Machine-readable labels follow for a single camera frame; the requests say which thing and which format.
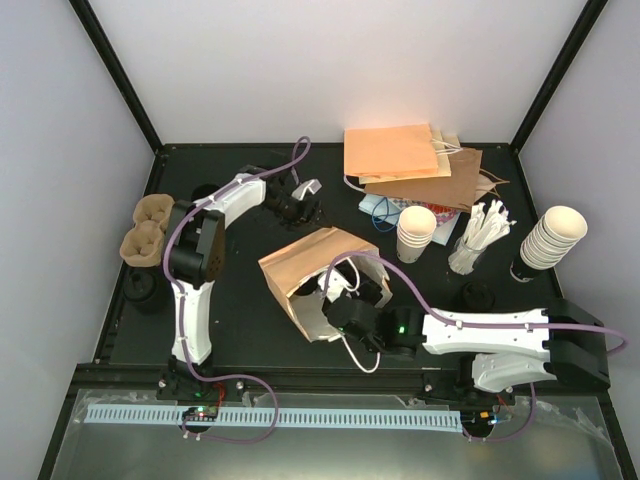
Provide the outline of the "orange paper bag white handles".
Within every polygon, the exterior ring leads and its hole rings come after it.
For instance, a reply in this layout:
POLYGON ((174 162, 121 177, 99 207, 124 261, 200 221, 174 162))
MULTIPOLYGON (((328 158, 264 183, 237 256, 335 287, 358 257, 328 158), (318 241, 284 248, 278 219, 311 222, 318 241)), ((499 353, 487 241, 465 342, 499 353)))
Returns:
POLYGON ((310 342, 339 340, 365 374, 345 328, 330 324, 330 305, 345 295, 377 308, 392 298, 389 275, 379 261, 379 248, 336 227, 322 228, 259 260, 269 290, 301 334, 310 342))

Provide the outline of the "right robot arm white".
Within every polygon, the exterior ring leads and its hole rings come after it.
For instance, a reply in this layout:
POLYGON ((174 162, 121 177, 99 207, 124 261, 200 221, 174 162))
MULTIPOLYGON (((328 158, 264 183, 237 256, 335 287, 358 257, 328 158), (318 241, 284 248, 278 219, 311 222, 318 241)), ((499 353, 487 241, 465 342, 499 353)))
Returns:
POLYGON ((342 336, 379 356, 465 354, 454 388, 467 403, 541 381, 587 391, 611 385, 603 324, 565 299, 522 312, 426 312, 417 307, 377 308, 360 295, 342 291, 330 295, 322 310, 342 336))

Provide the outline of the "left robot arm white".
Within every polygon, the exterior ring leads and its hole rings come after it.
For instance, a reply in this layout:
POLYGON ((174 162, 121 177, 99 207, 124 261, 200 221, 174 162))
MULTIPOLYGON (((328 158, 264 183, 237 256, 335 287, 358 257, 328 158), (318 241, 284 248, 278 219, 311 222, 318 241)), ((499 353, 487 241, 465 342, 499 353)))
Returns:
POLYGON ((173 206, 162 256, 163 273, 175 305, 175 337, 169 370, 193 399, 207 397, 215 376, 208 367, 212 353, 210 305, 214 284, 225 263, 226 229, 249 210, 263 206, 293 226, 316 223, 321 203, 314 196, 321 182, 311 179, 289 189, 288 170, 249 166, 226 185, 193 201, 173 206))

